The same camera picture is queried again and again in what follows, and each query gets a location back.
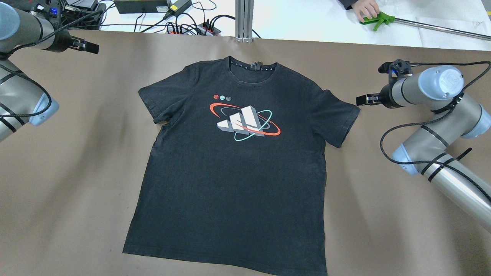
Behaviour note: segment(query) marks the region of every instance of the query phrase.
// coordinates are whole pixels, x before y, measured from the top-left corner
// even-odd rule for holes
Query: shirt hem
[[[308,270],[296,270],[288,268],[273,267],[241,258],[230,256],[218,256],[206,253],[186,252],[179,250],[170,250],[167,248],[148,247],[148,246],[136,246],[125,244],[123,253],[142,255],[149,257],[174,259],[181,261],[200,262],[200,263],[212,263],[233,265],[237,267],[248,268],[259,272],[264,272],[272,275],[281,276],[327,276],[327,271],[308,271]]]

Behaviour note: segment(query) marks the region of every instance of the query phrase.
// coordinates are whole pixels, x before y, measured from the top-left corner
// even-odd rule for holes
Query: metal rod
[[[416,21],[411,21],[411,20],[406,20],[406,19],[400,19],[400,18],[396,18],[394,20],[394,22],[408,25],[408,26],[438,30],[438,31],[446,32],[446,33],[458,34],[458,35],[462,35],[462,36],[479,38],[479,39],[491,41],[491,36],[473,33],[473,32],[468,32],[468,31],[463,31],[463,30],[445,28],[445,27],[440,27],[440,26],[435,26],[435,25],[431,25],[431,24],[426,24],[426,23],[421,23],[421,22],[416,22]]]

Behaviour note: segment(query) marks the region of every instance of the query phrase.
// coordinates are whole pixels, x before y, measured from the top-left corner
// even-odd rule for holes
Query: person
[[[380,13],[379,5],[375,0],[339,0],[345,9],[353,9],[360,22],[365,22],[363,16],[368,19],[377,17]]]

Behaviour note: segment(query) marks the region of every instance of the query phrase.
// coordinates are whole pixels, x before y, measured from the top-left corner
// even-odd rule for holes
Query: white label
[[[169,7],[168,6],[157,6],[157,12],[168,12]]]

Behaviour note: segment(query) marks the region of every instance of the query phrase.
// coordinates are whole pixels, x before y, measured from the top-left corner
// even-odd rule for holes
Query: black box
[[[119,13],[166,13],[170,0],[114,0]]]

